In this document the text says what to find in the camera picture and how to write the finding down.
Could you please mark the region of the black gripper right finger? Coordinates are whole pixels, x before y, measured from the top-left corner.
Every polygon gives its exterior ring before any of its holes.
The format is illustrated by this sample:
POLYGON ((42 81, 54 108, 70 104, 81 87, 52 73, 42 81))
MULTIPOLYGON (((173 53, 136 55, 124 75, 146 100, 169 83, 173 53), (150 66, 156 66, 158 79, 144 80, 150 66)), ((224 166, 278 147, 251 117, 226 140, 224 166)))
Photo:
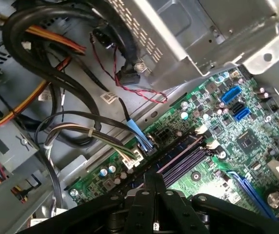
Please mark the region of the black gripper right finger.
POLYGON ((167 190, 156 174, 156 191, 171 213, 179 234, 279 234, 279 222, 211 195, 200 194, 192 201, 167 190))

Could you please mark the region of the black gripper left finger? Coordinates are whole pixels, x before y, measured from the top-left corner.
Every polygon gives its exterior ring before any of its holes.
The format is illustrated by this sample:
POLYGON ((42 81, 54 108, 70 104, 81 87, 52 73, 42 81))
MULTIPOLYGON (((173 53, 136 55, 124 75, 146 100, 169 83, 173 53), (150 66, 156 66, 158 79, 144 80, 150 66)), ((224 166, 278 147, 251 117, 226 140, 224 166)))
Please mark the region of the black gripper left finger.
POLYGON ((22 231, 23 234, 151 234, 155 176, 144 175, 144 186, 133 196, 107 194, 22 231))

